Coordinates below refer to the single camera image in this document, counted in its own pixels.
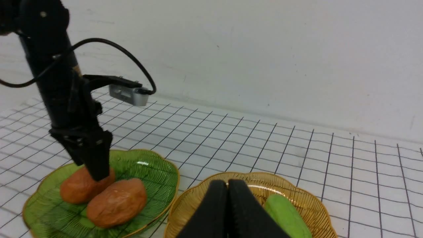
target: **yellow glass plate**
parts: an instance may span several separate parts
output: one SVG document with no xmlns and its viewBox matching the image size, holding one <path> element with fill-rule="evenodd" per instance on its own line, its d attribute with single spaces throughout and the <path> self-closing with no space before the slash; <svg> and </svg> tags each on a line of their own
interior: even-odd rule
<svg viewBox="0 0 423 238">
<path fill-rule="evenodd" d="M 182 230 L 200 205 L 212 180 L 228 182 L 230 179 L 244 180 L 261 205 L 272 194 L 280 194 L 290 199 L 310 229 L 313 238 L 338 237 L 326 208 L 317 197 L 309 192 L 297 188 L 289 181 L 273 174 L 225 172 L 208 177 L 176 199 L 169 211 L 164 238 L 175 238 Z"/>
</svg>

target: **table surface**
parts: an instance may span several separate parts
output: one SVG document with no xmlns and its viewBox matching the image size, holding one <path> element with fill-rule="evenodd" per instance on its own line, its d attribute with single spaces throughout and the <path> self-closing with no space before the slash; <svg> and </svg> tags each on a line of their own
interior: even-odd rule
<svg viewBox="0 0 423 238">
<path fill-rule="evenodd" d="M 318 197 L 339 237 L 423 237 L 421 145 L 152 97 L 133 107 L 93 92 L 114 149 L 151 149 L 180 171 L 179 192 L 224 171 L 280 175 Z M 0 113 L 0 237 L 31 237 L 22 207 L 72 163 L 48 135 L 39 98 Z M 135 237 L 160 238 L 166 219 Z"/>
</svg>

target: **black cable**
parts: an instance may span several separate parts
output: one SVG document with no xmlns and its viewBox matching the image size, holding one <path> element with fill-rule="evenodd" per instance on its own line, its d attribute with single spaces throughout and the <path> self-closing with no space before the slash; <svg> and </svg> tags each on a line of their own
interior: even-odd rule
<svg viewBox="0 0 423 238">
<path fill-rule="evenodd" d="M 9 88 L 24 88 L 27 87 L 33 83 L 36 83 L 38 80 L 40 80 L 40 78 L 45 75 L 46 73 L 48 73 L 52 68 L 54 68 L 60 61 L 62 61 L 66 56 L 68 56 L 71 52 L 73 52 L 74 50 L 76 50 L 77 48 L 79 48 L 80 46 L 83 46 L 87 43 L 91 43 L 91 42 L 98 42 L 98 43 L 103 43 L 103 44 L 107 44 L 110 45 L 116 49 L 118 49 L 119 51 L 121 51 L 123 54 L 125 54 L 126 56 L 128 56 L 137 66 L 138 68 L 140 68 L 140 70 L 144 73 L 144 75 L 147 77 L 148 81 L 150 82 L 153 90 L 152 91 L 147 91 L 148 95 L 152 95 L 156 92 L 156 84 L 154 83 L 153 79 L 151 78 L 151 75 L 148 73 L 148 71 L 144 68 L 144 66 L 137 60 L 137 58 L 135 58 L 135 56 L 133 56 L 129 51 L 127 51 L 125 48 L 123 48 L 122 46 L 106 40 L 106 39 L 102 39 L 102 38 L 88 38 L 85 40 L 82 40 L 78 43 L 76 43 L 75 45 L 73 45 L 72 47 L 68 48 L 65 50 L 65 52 L 63 52 L 59 58 L 57 58 L 54 62 L 52 62 L 45 70 L 43 70 L 43 72 L 41 72 L 37 77 L 31 79 L 28 82 L 25 83 L 18 83 L 18 84 L 14 84 L 14 83 L 8 83 L 5 82 L 3 80 L 0 79 L 0 84 L 7 86 Z"/>
</svg>

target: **amber glass plate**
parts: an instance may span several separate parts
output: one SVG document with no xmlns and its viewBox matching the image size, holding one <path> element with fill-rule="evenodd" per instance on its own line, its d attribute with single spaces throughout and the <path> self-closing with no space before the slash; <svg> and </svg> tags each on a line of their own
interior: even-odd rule
<svg viewBox="0 0 423 238">
<path fill-rule="evenodd" d="M 169 211 L 165 238 L 175 238 L 189 221 L 206 194 L 210 181 L 223 180 L 228 182 L 229 179 L 244 180 L 261 205 L 272 194 L 280 194 L 290 199 L 307 224 L 313 238 L 338 237 L 330 223 L 326 208 L 319 199 L 309 192 L 297 188 L 289 181 L 273 174 L 225 172 L 208 177 L 196 187 L 186 190 L 176 199 Z"/>
<path fill-rule="evenodd" d="M 60 197 L 60 185 L 80 167 L 65 165 L 49 174 L 27 200 L 23 219 L 35 238 L 124 238 L 154 225 L 175 200 L 178 169 L 150 150 L 110 151 L 116 180 L 139 178 L 147 190 L 145 208 L 126 224 L 102 229 L 86 217 L 87 204 L 72 205 Z"/>
</svg>

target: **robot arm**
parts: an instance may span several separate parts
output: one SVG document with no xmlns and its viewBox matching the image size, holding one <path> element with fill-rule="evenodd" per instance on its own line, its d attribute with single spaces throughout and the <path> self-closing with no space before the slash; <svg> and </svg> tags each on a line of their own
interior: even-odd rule
<svg viewBox="0 0 423 238">
<path fill-rule="evenodd" d="M 85 164 L 92 178 L 99 181 L 109 175 L 109 151 L 112 133 L 104 131 L 97 120 L 101 104 L 91 91 L 109 85 L 110 95 L 137 106 L 147 103 L 156 86 L 142 64 L 127 50 L 105 39 L 87 39 L 71 46 L 67 27 L 69 11 L 60 0 L 0 0 L 0 34 L 19 35 L 34 79 L 12 84 L 21 88 L 36 83 L 51 119 L 54 137 L 77 165 Z M 116 76 L 82 75 L 74 50 L 101 42 L 116 47 L 143 71 L 153 90 Z"/>
</svg>

